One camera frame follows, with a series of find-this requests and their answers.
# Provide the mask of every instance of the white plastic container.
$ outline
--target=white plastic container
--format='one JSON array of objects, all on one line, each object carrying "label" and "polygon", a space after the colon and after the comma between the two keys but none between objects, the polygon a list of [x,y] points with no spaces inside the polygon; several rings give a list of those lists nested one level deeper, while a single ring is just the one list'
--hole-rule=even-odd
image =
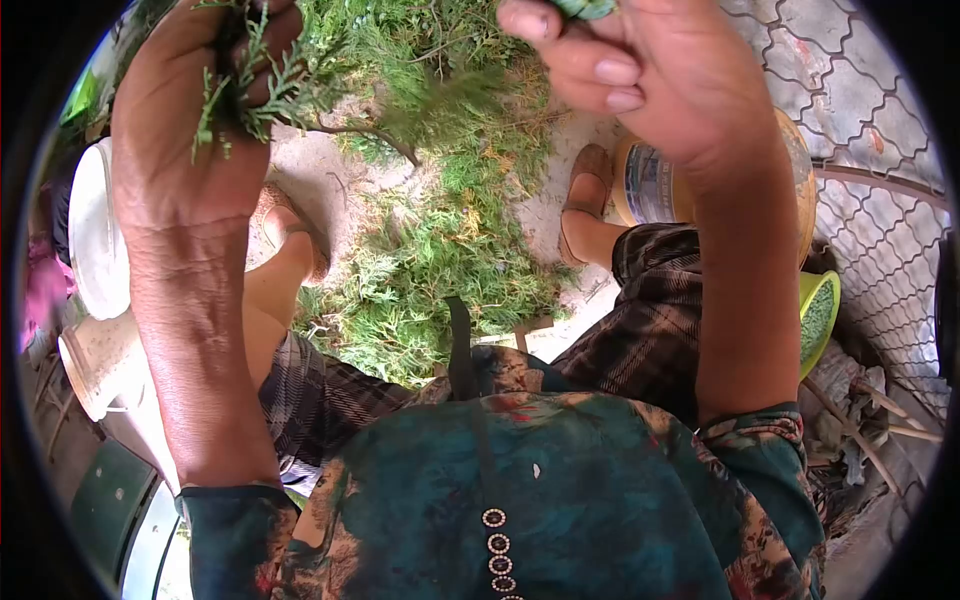
[{"label": "white plastic container", "polygon": [[70,385],[91,420],[100,420],[109,411],[128,410],[109,408],[120,395],[134,399],[134,406],[142,401],[150,368],[129,310],[115,319],[87,317],[67,327],[58,345]]},{"label": "white plastic container", "polygon": [[70,191],[67,217],[70,263],[77,289],[94,319],[113,319],[130,307],[130,260],[113,213],[110,157],[105,137],[84,152]]}]

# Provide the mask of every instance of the woman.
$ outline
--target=woman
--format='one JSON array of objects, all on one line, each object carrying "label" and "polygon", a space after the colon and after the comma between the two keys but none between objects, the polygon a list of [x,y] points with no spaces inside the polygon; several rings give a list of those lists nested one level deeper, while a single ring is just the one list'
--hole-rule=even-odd
[{"label": "woman", "polygon": [[[552,5],[504,0],[502,27],[559,95],[616,114],[684,170],[698,229],[603,223],[610,165],[588,146],[560,243],[613,270],[613,312],[552,366],[469,355],[461,338],[451,379],[416,394],[287,333],[325,260],[275,190],[256,214],[277,256],[244,277],[269,151],[229,132],[230,160],[207,146],[191,166],[226,13],[191,2],[119,90],[114,189],[197,597],[819,595],[792,174],[760,70],[713,2],[623,0],[564,24]],[[282,48],[299,14],[271,10]],[[302,514],[281,466],[323,467]]]}]

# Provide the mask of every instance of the teal patterned shirt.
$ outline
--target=teal patterned shirt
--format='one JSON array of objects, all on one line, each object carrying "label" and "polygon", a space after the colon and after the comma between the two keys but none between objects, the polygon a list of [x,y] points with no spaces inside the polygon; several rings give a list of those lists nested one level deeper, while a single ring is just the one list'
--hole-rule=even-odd
[{"label": "teal patterned shirt", "polygon": [[357,434],[302,514],[268,486],[186,488],[195,596],[819,598],[796,405],[694,435],[515,350],[475,348],[474,364],[513,590],[492,588],[470,408],[440,379]]}]

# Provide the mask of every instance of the patterned tile floor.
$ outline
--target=patterned tile floor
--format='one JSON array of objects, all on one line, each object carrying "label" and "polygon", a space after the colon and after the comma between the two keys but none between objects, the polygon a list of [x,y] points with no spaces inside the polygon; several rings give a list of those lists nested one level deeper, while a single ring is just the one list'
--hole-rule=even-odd
[{"label": "patterned tile floor", "polygon": [[[763,65],[774,104],[825,164],[911,180],[934,194],[943,174],[917,101],[847,0],[718,0]],[[888,372],[934,414],[938,375],[933,290],[949,214],[882,187],[817,179],[815,238],[834,249],[842,302]]]}]

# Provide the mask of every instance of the green leafy branch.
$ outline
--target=green leafy branch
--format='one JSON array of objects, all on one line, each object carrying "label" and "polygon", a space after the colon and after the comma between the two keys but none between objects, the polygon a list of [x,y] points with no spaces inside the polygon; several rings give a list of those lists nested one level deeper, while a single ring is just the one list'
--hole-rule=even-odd
[{"label": "green leafy branch", "polygon": [[[289,52],[283,51],[280,60],[276,60],[264,41],[269,21],[267,3],[263,4],[258,21],[247,18],[251,7],[250,0],[239,5],[233,0],[204,0],[193,8],[208,7],[234,8],[235,16],[228,21],[226,38],[230,38],[233,33],[230,29],[235,31],[238,28],[238,19],[242,19],[249,41],[238,61],[235,78],[226,76],[213,88],[213,76],[204,69],[204,106],[194,134],[192,160],[196,160],[197,151],[203,144],[213,141],[210,127],[214,116],[222,114],[236,115],[240,125],[264,144],[270,143],[270,125],[274,122],[305,131],[376,135],[404,155],[415,167],[420,166],[413,148],[398,142],[386,132],[364,126],[328,127],[321,122],[320,114],[330,111],[341,96],[336,79],[343,73],[337,67],[331,66],[334,55],[340,48],[339,44],[331,44],[320,52],[315,60],[316,68],[311,70],[307,68],[308,61],[304,53],[305,33],[309,31],[307,23],[303,26],[304,33],[293,41]],[[248,106],[247,89],[256,77],[253,70],[263,61],[270,63],[271,72],[267,77],[269,97],[260,106]],[[233,102],[234,106],[224,106],[228,102]],[[227,147],[224,151],[225,156],[228,156]]]}]

